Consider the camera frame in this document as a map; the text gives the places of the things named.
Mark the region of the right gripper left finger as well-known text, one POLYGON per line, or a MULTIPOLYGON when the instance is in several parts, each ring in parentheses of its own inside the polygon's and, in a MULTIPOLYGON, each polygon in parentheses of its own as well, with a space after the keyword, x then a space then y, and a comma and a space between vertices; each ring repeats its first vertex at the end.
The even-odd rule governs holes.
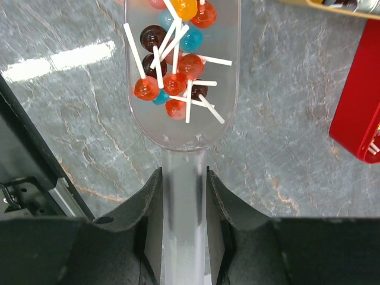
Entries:
POLYGON ((1 283, 156 284, 143 251, 161 188, 162 170, 156 169, 136 194, 95 221, 1 221, 1 283))

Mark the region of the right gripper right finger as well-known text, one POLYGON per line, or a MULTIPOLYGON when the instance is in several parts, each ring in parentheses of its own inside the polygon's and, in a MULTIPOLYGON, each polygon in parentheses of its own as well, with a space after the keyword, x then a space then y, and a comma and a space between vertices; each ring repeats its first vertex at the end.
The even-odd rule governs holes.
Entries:
POLYGON ((207 172, 213 284, 378 284, 378 218, 266 216, 207 172))

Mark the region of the clear plastic scoop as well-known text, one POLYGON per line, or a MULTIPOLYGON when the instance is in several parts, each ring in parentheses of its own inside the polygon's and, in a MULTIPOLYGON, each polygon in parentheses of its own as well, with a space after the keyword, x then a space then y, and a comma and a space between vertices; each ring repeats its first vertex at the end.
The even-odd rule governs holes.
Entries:
POLYGON ((191 109, 190 121, 170 119, 162 107, 129 97, 132 115, 142 132, 161 146, 163 187, 154 210, 162 226, 162 243, 151 264, 159 284, 204 284, 207 245, 207 147, 233 119, 239 89, 241 3, 215 1, 218 18, 205 34, 200 54, 229 59, 232 66, 210 63, 205 78, 216 80, 207 100, 224 119, 220 123, 202 106, 191 109))

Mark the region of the gold lollipop tin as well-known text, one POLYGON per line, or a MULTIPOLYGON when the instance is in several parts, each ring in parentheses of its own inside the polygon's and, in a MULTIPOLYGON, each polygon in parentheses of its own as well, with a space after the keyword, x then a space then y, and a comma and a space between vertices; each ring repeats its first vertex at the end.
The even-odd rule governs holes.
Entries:
POLYGON ((353 1, 309 1, 309 0, 282 0, 284 4, 299 5, 316 8, 337 14, 379 20, 379 0, 353 1))

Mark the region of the red candy tray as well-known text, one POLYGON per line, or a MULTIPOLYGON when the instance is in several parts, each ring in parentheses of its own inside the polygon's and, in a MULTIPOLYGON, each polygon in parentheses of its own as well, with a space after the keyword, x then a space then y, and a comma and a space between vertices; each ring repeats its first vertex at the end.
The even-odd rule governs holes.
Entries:
POLYGON ((329 135, 357 159, 379 163, 379 21, 368 20, 329 135))

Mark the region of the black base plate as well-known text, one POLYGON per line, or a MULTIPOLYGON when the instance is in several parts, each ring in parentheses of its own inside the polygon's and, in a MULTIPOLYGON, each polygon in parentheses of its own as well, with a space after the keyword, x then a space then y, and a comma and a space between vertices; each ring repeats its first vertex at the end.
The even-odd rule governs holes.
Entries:
POLYGON ((1 79, 1 216, 94 215, 1 79))

